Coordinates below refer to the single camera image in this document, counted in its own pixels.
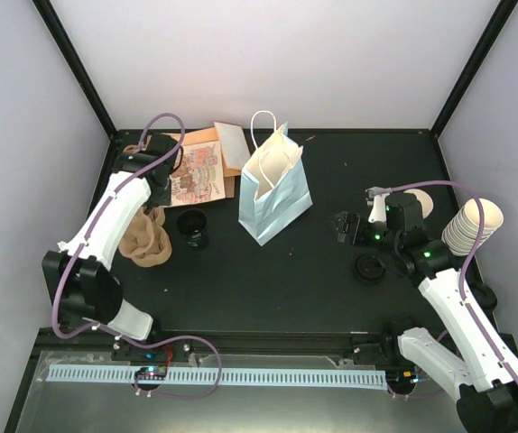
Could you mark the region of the brown pulp cup carrier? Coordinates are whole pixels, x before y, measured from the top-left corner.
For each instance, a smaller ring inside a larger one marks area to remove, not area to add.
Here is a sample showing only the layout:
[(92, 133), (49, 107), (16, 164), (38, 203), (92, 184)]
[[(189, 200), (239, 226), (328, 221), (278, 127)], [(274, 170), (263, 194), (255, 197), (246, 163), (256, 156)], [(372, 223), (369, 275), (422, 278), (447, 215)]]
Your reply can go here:
[(119, 253), (142, 268), (166, 263), (171, 258), (172, 246), (164, 223), (164, 207), (155, 207), (150, 211), (141, 207), (118, 245)]

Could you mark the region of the light blue paper bag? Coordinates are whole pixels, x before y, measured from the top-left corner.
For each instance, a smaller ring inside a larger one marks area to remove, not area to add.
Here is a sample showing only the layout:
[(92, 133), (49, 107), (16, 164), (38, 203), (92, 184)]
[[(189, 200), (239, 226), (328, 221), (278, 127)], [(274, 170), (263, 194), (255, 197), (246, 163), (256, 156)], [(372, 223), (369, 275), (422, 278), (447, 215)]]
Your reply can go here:
[(303, 147), (289, 137), (288, 125), (258, 143), (241, 171), (238, 222), (261, 246), (277, 236), (312, 205), (302, 163)]

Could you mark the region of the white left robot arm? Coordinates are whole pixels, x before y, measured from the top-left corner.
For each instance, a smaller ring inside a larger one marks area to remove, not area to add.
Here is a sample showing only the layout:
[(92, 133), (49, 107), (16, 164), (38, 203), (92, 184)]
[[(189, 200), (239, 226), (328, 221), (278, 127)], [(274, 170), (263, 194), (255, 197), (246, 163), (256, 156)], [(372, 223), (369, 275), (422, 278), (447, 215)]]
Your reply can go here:
[(153, 317), (125, 300), (112, 262), (127, 228), (142, 207), (168, 205), (171, 174), (182, 157), (182, 140), (163, 134), (142, 139), (136, 150), (120, 153), (105, 191), (78, 233), (47, 252), (42, 271), (52, 301), (51, 325), (61, 338), (92, 327), (133, 339), (144, 360), (157, 358), (164, 339)]

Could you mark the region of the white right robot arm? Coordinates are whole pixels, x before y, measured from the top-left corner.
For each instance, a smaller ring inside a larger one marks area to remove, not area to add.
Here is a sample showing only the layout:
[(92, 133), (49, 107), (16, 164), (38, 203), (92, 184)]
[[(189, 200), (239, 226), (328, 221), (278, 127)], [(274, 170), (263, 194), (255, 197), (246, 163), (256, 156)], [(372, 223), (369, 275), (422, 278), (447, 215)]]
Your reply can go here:
[(388, 272), (409, 279), (438, 314), (456, 346), (438, 342), (424, 327), (383, 337), (383, 358), (405, 359), (424, 371), (456, 404), (468, 432), (518, 431), (518, 357), (468, 289), (449, 247), (424, 225), (412, 193), (369, 189), (369, 216), (339, 212), (330, 222), (342, 244), (374, 249)]

